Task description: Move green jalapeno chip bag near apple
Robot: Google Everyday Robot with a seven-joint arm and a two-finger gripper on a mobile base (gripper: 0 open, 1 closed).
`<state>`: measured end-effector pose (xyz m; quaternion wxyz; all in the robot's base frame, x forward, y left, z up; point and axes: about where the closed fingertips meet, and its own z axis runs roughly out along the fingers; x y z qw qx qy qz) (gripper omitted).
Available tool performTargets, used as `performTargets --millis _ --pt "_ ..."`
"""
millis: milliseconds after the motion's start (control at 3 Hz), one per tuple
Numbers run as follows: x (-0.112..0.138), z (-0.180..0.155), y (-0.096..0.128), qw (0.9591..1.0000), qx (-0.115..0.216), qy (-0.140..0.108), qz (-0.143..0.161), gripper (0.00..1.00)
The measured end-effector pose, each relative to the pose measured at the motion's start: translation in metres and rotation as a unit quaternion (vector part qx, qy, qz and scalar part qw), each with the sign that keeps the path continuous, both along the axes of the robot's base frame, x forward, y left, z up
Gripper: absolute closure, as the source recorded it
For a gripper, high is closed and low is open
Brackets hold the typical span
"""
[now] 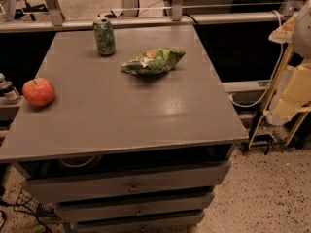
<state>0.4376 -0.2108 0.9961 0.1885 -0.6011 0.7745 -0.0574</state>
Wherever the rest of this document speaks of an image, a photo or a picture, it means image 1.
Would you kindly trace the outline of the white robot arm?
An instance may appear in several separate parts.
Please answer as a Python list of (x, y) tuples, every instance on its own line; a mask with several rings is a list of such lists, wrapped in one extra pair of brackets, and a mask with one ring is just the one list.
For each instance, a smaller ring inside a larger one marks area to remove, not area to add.
[(311, 0), (305, 2), (295, 19), (292, 45), (295, 53), (311, 58)]

